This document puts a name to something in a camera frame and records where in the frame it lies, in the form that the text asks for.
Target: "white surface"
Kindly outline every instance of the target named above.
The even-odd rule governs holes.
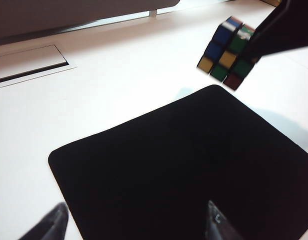
[[[55,45],[0,55],[0,79],[65,63]]]
[[[63,201],[52,150],[216,84],[196,64],[217,26],[234,15],[256,27],[272,9],[236,0],[0,46],[60,42],[77,65],[0,88],[0,240],[18,239]],[[264,57],[233,94],[308,152],[307,66],[287,53]],[[65,238],[81,239],[72,217]]]

